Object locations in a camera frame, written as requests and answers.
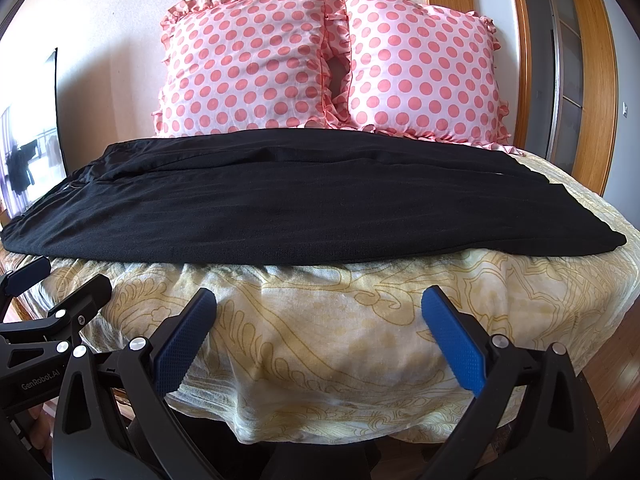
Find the pink polka-dot pillow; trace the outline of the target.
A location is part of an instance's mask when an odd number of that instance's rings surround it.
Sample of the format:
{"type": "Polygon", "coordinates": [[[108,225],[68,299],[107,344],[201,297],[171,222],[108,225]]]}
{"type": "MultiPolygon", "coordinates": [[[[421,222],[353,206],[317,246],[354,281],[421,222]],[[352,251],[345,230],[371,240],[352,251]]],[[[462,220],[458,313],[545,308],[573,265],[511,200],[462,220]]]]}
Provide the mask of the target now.
{"type": "Polygon", "coordinates": [[[344,127],[512,151],[490,18],[411,0],[344,0],[332,32],[346,65],[344,127]]]}
{"type": "Polygon", "coordinates": [[[182,0],[162,21],[157,136],[340,122],[331,58],[344,0],[182,0]]]}

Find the wooden sliding door frame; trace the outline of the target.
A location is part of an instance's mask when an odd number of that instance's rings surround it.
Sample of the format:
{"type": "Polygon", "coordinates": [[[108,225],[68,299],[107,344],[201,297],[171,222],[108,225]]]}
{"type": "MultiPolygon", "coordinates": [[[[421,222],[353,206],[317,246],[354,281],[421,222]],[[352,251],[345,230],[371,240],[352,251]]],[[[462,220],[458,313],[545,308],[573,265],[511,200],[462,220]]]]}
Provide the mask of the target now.
{"type": "Polygon", "coordinates": [[[618,77],[604,0],[514,0],[520,88],[514,144],[602,194],[610,174],[618,77]]]}

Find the black flat screen television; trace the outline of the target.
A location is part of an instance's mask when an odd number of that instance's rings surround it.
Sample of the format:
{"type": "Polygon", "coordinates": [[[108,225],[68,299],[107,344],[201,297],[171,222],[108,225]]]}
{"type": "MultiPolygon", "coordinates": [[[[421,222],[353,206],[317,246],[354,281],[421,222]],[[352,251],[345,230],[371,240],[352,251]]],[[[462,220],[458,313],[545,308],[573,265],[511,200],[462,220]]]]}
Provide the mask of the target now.
{"type": "Polygon", "coordinates": [[[1,203],[22,214],[67,176],[58,132],[58,52],[13,81],[1,97],[1,203]]]}

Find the right pink polka-dot pillow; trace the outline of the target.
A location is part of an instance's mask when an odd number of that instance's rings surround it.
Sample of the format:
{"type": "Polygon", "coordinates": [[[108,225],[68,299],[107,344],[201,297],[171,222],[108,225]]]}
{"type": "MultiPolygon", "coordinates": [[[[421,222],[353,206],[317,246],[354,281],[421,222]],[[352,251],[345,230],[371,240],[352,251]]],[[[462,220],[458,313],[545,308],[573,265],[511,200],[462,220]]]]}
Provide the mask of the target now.
{"type": "Polygon", "coordinates": [[[344,127],[512,151],[490,18],[411,0],[344,0],[332,32],[346,65],[344,127]]]}

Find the black pants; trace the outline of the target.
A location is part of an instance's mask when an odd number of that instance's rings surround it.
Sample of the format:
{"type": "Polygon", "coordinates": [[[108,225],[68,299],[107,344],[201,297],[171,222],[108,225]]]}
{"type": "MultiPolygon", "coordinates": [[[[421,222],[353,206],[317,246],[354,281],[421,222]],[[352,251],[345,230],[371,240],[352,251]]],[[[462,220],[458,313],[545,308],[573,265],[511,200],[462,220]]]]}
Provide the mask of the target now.
{"type": "Polygon", "coordinates": [[[473,248],[582,257],[626,242],[506,153],[329,129],[113,144],[1,239],[10,252],[51,258],[252,266],[473,248]]]}

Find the cream yellow patterned bedspread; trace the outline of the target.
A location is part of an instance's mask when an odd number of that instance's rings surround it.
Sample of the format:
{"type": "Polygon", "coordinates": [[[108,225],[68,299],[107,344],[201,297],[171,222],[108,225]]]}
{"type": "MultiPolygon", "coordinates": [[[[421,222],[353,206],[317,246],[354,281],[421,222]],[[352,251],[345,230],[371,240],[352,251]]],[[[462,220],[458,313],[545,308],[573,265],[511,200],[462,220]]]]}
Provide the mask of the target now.
{"type": "Polygon", "coordinates": [[[82,331],[96,352],[150,336],[201,288],[218,313],[180,388],[175,410],[225,422],[244,443],[339,444],[449,436],[471,402],[421,314],[438,286],[491,334],[544,350],[560,342],[583,368],[639,295],[639,233],[612,205],[550,162],[522,163],[565,186],[626,238],[582,258],[470,249],[441,257],[346,266],[175,266],[55,259],[21,296],[32,318],[96,274],[111,301],[82,331]]]}

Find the left pink polka-dot pillow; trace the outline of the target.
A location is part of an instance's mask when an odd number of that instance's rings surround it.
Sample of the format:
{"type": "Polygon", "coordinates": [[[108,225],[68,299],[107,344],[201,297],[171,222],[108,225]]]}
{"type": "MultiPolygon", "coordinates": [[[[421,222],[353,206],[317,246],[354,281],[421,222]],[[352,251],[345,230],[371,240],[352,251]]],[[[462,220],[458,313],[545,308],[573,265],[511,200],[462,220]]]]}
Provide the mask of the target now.
{"type": "Polygon", "coordinates": [[[157,136],[340,122],[331,58],[344,0],[182,0],[162,21],[157,136]]]}

